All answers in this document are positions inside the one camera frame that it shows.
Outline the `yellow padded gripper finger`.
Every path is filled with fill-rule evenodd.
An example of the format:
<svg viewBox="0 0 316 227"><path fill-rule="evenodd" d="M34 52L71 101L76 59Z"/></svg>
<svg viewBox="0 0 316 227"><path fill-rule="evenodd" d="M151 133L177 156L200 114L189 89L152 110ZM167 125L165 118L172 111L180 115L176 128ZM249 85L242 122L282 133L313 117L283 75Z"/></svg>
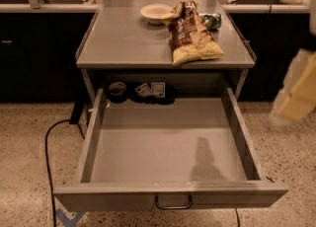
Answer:
<svg viewBox="0 0 316 227"><path fill-rule="evenodd" d="M300 49L292 59L283 87L278 91L270 112L276 126L303 120L316 108L316 51Z"/></svg>

